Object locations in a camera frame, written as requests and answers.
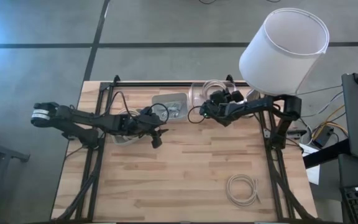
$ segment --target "gray tile floor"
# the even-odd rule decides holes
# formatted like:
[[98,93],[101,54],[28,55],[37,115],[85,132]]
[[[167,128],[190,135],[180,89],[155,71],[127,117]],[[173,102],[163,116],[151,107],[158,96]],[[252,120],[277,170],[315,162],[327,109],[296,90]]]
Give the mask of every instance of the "gray tile floor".
[[[0,44],[92,43],[103,1],[1,0]],[[197,0],[112,0],[100,42],[249,42],[266,15],[281,7],[298,7],[319,16],[332,42],[358,42],[358,0],[217,0],[208,6]],[[123,80],[207,80],[227,74],[241,79],[238,60],[243,50],[98,49],[90,80],[112,80],[115,75]],[[32,106],[43,101],[76,105],[90,51],[0,49],[0,144],[31,154],[28,163],[15,161],[9,168],[0,220],[48,220],[67,141],[54,129],[33,127]],[[358,47],[330,47],[301,92],[340,85],[340,76],[352,72],[358,72]],[[302,113],[318,111],[340,91],[302,95]],[[324,113],[305,120],[315,126],[342,104],[339,99]],[[346,117],[337,122],[346,126]],[[322,166],[321,185],[312,186],[317,203],[337,200],[335,167],[335,162]],[[322,210],[319,215],[335,220],[338,211],[332,210],[334,215]]]

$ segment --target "wooden table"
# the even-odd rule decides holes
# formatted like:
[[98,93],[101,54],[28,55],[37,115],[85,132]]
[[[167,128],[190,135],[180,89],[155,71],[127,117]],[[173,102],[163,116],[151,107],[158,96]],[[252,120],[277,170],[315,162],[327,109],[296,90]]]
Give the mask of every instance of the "wooden table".
[[[94,112],[99,84],[84,83],[79,110]],[[240,90],[246,94],[249,88]],[[128,107],[144,108],[151,105],[154,95],[188,93],[188,87],[115,87],[115,91],[124,92]],[[111,113],[122,109],[122,99],[117,97]],[[264,143],[255,118],[239,119],[226,128],[212,119],[201,124],[175,121],[163,128],[169,131],[163,134],[163,144],[158,149],[152,148],[148,136],[126,147],[113,144],[108,136],[95,222],[271,222],[277,219]],[[67,153],[80,146],[78,141],[72,141]],[[300,150],[287,146],[283,156],[291,191],[316,217]],[[58,217],[78,193],[85,157],[86,149],[82,149],[65,161],[52,218]],[[226,181],[235,174],[258,179],[260,202],[245,209],[229,202]],[[250,194],[245,184],[236,183],[233,189],[239,198]]]

